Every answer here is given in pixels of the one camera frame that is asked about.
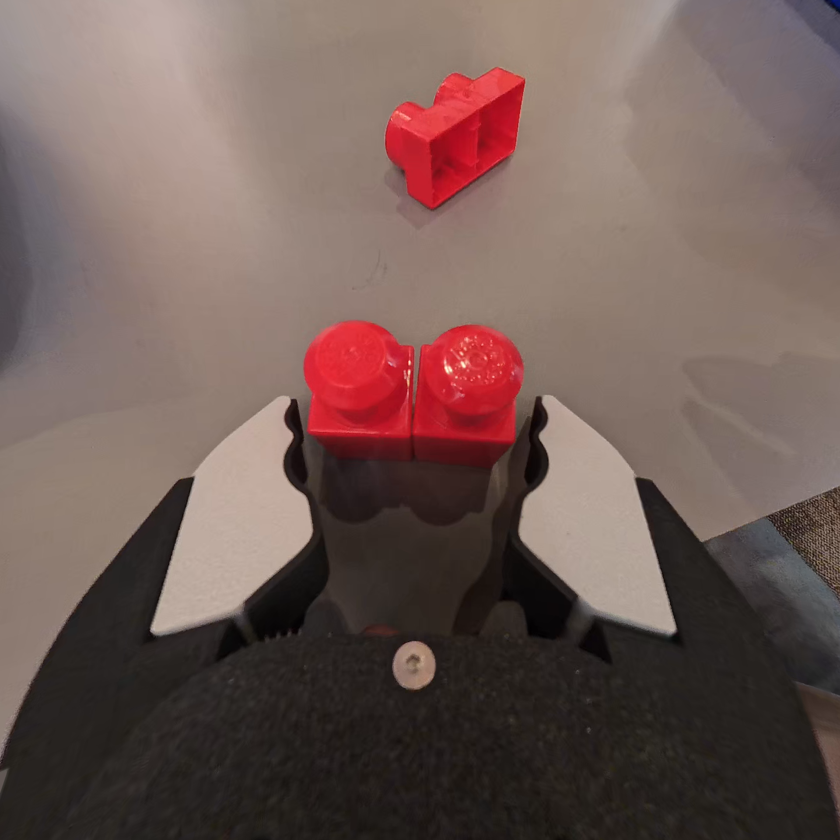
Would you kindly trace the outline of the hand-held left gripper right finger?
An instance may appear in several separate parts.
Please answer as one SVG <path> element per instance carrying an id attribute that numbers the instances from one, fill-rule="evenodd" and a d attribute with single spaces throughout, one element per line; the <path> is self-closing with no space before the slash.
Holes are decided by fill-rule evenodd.
<path id="1" fill-rule="evenodd" d="M 531 634 L 581 642 L 606 624 L 673 639 L 632 467 L 551 395 L 535 401 L 528 442 L 526 487 L 507 536 L 507 593 Z"/>

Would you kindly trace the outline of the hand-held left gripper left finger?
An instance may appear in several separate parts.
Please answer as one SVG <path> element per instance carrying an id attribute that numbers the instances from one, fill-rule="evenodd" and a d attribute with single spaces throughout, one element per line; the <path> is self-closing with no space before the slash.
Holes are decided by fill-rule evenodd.
<path id="1" fill-rule="evenodd" d="M 292 633 L 327 582 L 298 402 L 280 396 L 196 468 L 150 631 Z"/>

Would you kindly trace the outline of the red mega block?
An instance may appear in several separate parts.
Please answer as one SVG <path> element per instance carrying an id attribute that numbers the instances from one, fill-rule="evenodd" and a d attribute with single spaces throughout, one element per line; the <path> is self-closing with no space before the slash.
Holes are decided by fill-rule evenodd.
<path id="1" fill-rule="evenodd" d="M 524 365 L 502 332 L 463 324 L 421 348 L 413 409 L 416 460 L 492 469 L 514 445 Z"/>
<path id="2" fill-rule="evenodd" d="M 385 127 L 385 152 L 408 195 L 436 209 L 516 150 L 526 79 L 502 68 L 479 77 L 451 73 L 434 102 L 398 106 Z"/>
<path id="3" fill-rule="evenodd" d="M 382 326 L 329 326 L 303 361 L 309 436 L 336 459 L 412 460 L 414 372 L 414 347 Z"/>

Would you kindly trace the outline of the person's jeans leg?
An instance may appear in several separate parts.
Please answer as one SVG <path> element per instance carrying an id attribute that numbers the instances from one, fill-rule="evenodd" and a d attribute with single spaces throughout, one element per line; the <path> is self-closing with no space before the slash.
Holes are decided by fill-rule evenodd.
<path id="1" fill-rule="evenodd" d="M 794 681 L 839 694 L 839 601 L 768 518 L 705 541 Z"/>

